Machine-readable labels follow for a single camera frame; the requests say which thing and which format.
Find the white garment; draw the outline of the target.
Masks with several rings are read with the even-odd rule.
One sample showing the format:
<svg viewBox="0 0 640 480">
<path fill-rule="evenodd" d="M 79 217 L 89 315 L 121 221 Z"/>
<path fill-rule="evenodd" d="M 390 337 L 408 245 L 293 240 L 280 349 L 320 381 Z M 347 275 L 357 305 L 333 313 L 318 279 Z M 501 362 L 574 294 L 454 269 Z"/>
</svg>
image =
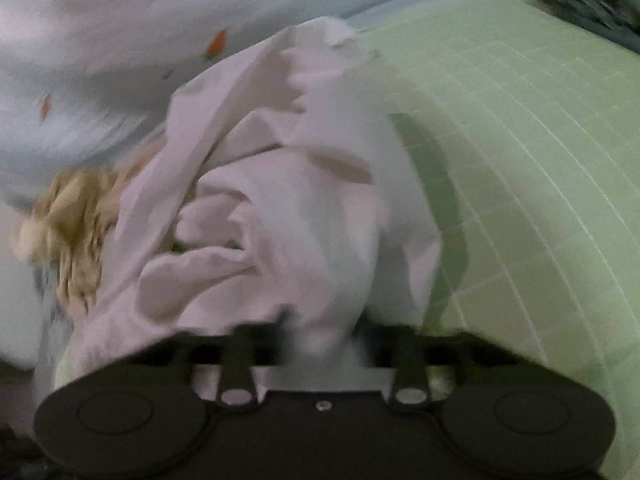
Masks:
<svg viewBox="0 0 640 480">
<path fill-rule="evenodd" d="M 420 325 L 442 242 L 352 30 L 283 29 L 174 93 L 165 146 L 120 199 L 96 306 L 55 385 L 178 332 L 222 335 L 282 308 L 260 388 L 383 388 L 349 336 L 363 311 Z"/>
</svg>

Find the beige garment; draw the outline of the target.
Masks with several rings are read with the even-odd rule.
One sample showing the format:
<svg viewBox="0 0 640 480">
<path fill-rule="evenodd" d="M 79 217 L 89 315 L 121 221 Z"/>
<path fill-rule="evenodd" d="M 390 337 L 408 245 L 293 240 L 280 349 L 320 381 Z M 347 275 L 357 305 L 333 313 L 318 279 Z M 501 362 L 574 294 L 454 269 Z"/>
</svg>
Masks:
<svg viewBox="0 0 640 480">
<path fill-rule="evenodd" d="M 122 193 L 164 145 L 156 141 L 119 167 L 60 172 L 11 235 L 18 260 L 58 271 L 56 296 L 74 322 L 96 304 L 103 244 L 116 226 Z"/>
</svg>

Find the green grid cutting mat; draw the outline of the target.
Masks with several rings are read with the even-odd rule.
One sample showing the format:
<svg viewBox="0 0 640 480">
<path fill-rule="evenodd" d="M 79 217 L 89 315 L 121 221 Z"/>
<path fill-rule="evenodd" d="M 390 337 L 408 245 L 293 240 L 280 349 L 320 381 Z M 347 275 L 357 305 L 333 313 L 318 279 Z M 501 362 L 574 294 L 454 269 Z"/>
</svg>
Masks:
<svg viewBox="0 0 640 480">
<path fill-rule="evenodd" d="M 639 474 L 639 59 L 530 0 L 420 4 L 360 46 L 442 232 L 425 326 L 608 399 Z"/>
</svg>

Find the light blue carrot-print sheet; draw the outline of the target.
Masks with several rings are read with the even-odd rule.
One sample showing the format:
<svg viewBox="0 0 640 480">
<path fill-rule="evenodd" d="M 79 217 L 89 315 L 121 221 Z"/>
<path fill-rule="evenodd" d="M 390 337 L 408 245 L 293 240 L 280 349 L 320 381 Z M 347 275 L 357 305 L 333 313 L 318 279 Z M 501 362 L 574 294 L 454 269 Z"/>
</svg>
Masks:
<svg viewBox="0 0 640 480">
<path fill-rule="evenodd" d="M 2 198 L 27 207 L 57 172 L 129 151 L 217 35 L 234 53 L 390 1 L 1 0 Z"/>
</svg>

